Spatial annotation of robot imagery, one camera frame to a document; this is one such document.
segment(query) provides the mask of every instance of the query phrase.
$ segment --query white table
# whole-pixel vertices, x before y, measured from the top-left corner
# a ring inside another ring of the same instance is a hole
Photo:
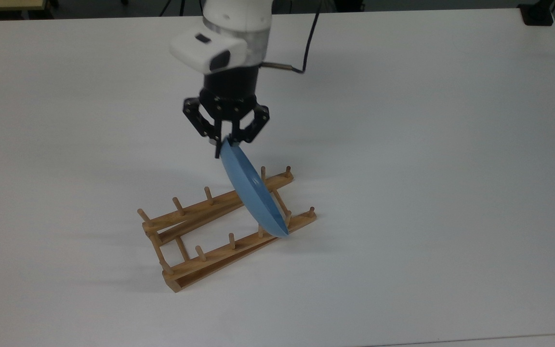
[[[276,16],[267,59],[299,64],[311,19]],[[319,219],[174,294],[136,209],[231,189],[180,111],[202,76],[168,42],[196,20],[0,22],[0,347],[555,334],[555,26],[322,15],[305,75],[260,73],[272,119],[244,147],[291,165],[282,197]],[[230,231],[255,223],[241,209],[185,241]]]
[[[425,343],[421,347],[555,347],[555,335]]]

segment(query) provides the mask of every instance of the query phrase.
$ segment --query black object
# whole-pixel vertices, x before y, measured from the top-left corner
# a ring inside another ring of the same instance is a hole
[[[365,11],[363,0],[335,0],[335,9],[339,13],[361,13]]]
[[[236,67],[205,75],[199,97],[183,101],[183,114],[196,131],[215,142],[216,158],[220,157],[222,149],[222,121],[233,125],[230,141],[247,143],[251,143],[269,121],[269,109],[256,101],[258,69],[259,66]],[[213,125],[200,114],[200,106],[213,119]],[[240,121],[252,111],[254,118],[242,129]]]
[[[310,29],[310,35],[308,35],[308,43],[305,46],[305,54],[304,54],[304,65],[302,66],[301,70],[295,68],[292,65],[288,64],[280,64],[276,62],[262,62],[260,67],[270,67],[270,68],[279,68],[280,70],[290,70],[297,73],[305,73],[305,69],[308,66],[308,54],[310,53],[310,44],[312,43],[312,37],[314,36],[314,29],[316,28],[316,24],[318,22],[318,16],[320,15],[322,3],[318,4],[317,13],[314,16],[314,22],[312,22],[312,27]]]
[[[199,40],[202,43],[209,43],[211,42],[211,39],[206,37],[205,35],[198,33],[198,35],[195,36],[197,40]]]
[[[27,17],[31,20],[33,19],[55,19],[53,17],[53,14],[51,13],[51,11],[49,11],[49,9],[43,9],[43,10],[29,10],[27,11]]]
[[[166,4],[164,5],[164,8],[162,9],[162,11],[160,12],[160,15],[158,17],[161,17],[164,15],[164,13],[166,12],[166,9],[168,9],[168,5],[170,5],[170,2],[172,0],[168,0],[166,2]],[[181,17],[183,15],[183,9],[185,8],[185,0],[181,0],[181,7],[179,7],[179,17]]]
[[[517,8],[522,12],[522,19],[527,26],[550,27],[554,23],[549,7],[554,0],[540,0],[534,5],[521,4]]]
[[[228,66],[228,63],[231,61],[231,51],[228,49],[219,53],[209,63],[209,70],[214,71],[218,70],[219,68],[225,68]]]

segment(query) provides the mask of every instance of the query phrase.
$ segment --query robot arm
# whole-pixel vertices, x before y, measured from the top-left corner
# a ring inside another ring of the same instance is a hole
[[[272,0],[207,0],[202,22],[175,37],[170,52],[204,75],[258,66],[267,51],[271,3]]]
[[[256,101],[258,69],[266,55],[271,28],[272,0],[207,0],[203,20],[175,37],[174,57],[205,75],[199,97],[186,99],[183,113],[201,136],[222,148],[222,122],[229,121],[231,142],[252,142],[269,121],[269,110]],[[213,124],[199,108],[205,108]],[[240,120],[253,112],[251,123]]]

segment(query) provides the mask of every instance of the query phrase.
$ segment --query wooden base board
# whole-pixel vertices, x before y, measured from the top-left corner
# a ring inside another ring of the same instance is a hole
[[[314,211],[308,211],[291,218],[288,226],[289,233],[293,233],[300,228],[310,224],[316,220]],[[202,261],[200,257],[195,257],[189,261],[171,267],[174,271],[173,275],[169,275],[162,271],[162,276],[166,284],[174,291],[179,292],[183,288],[204,279],[214,272],[242,259],[251,253],[260,250],[271,242],[279,239],[268,233],[264,233],[263,237],[258,237],[258,233],[253,233],[242,239],[235,241],[235,249],[231,249],[231,245],[227,244],[220,248],[205,254],[206,261]]]

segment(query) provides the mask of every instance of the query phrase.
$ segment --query blue plate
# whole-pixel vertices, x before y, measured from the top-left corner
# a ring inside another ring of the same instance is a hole
[[[224,139],[220,157],[226,174],[247,211],[271,235],[288,236],[288,227],[278,207],[238,143],[231,145]]]

